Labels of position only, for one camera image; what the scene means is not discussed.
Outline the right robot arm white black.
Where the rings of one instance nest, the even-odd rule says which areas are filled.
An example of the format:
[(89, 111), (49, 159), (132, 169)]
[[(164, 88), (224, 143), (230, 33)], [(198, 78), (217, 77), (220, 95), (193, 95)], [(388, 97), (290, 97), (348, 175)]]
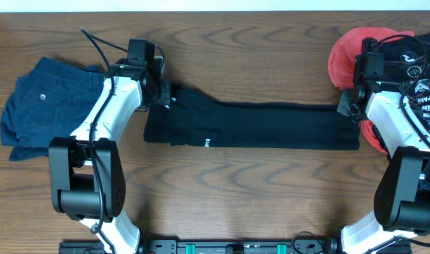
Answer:
[(377, 253), (430, 234), (430, 136), (399, 90), (359, 85), (343, 92), (338, 111), (370, 120), (389, 165), (374, 195), (373, 210), (342, 228), (342, 253)]

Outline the red cloth garment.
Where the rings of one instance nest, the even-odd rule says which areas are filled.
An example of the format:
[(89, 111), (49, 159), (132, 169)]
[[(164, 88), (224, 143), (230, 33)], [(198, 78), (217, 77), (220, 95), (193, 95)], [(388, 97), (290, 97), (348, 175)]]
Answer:
[[(388, 45), (390, 53), (396, 53), (397, 57), (404, 52), (398, 51), (392, 43), (403, 44), (403, 39), (394, 38), (395, 36), (403, 36), (409, 42), (404, 45), (417, 56), (423, 56), (421, 47), (414, 41), (414, 33), (412, 31), (396, 32), (389, 28), (354, 28), (343, 35), (333, 46), (330, 57), (328, 59), (328, 74), (334, 86), (346, 90), (353, 87), (353, 74), (355, 68), (356, 56), (362, 53), (362, 41), (366, 38), (383, 40), (387, 37), (391, 40), (385, 42)], [(368, 142), (381, 152), (384, 152), (384, 146), (379, 144), (378, 135), (372, 130), (373, 127), (383, 127), (380, 131), (383, 134), (385, 142), (391, 142), (388, 147), (391, 149), (386, 154), (393, 156), (399, 145), (403, 145), (406, 141), (415, 140), (415, 132), (413, 127), (408, 123), (404, 123), (403, 127), (397, 125), (398, 120), (403, 120), (404, 115), (401, 108), (398, 106), (400, 95), (396, 92), (382, 92), (373, 94), (369, 102), (366, 103), (366, 115), (370, 116), (370, 120), (363, 120), (360, 124), (361, 131)]]

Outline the black t-shirt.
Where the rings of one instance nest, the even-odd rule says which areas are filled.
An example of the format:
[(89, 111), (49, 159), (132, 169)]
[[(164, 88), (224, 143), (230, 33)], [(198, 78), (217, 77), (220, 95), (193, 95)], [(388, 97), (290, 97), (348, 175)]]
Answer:
[(172, 146), (358, 150), (359, 135), (333, 105), (221, 102), (174, 85), (167, 107), (150, 107), (143, 138)]

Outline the black printed cycling jersey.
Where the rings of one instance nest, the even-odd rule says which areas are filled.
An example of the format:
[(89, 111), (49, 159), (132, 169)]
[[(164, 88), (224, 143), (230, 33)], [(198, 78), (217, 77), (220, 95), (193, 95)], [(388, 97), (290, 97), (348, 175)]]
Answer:
[(430, 134), (430, 33), (386, 40), (372, 51), (384, 55), (385, 79), (410, 90), (410, 107)]

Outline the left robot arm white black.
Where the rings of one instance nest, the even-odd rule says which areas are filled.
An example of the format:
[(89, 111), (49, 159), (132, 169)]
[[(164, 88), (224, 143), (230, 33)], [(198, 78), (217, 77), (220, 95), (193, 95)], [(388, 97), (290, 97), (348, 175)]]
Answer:
[(77, 253), (147, 253), (140, 229), (124, 210), (126, 184), (118, 143), (136, 109), (170, 102), (161, 80), (164, 65), (116, 64), (86, 119), (67, 138), (49, 146), (51, 199), (58, 213), (87, 226), (97, 247)]

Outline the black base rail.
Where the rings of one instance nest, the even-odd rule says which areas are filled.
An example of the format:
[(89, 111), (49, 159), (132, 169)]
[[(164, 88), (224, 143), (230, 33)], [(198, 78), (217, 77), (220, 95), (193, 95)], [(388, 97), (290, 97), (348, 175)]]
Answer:
[[(297, 235), (290, 241), (176, 241), (156, 239), (146, 243), (140, 241), (136, 253), (143, 254), (334, 254), (346, 253), (341, 250), (340, 240), (332, 237)], [(410, 254), (409, 242), (390, 243), (381, 249), (366, 250), (365, 253)], [(60, 254), (108, 253), (102, 241), (64, 241), (59, 244)]]

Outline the folded navy blue shorts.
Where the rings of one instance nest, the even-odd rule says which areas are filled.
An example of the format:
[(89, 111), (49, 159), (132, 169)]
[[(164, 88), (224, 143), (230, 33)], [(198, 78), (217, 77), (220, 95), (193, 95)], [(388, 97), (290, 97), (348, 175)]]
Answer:
[(55, 137), (69, 137), (86, 119), (103, 90), (96, 66), (77, 68), (49, 58), (18, 77), (1, 115), (3, 146), (11, 162), (46, 157)]

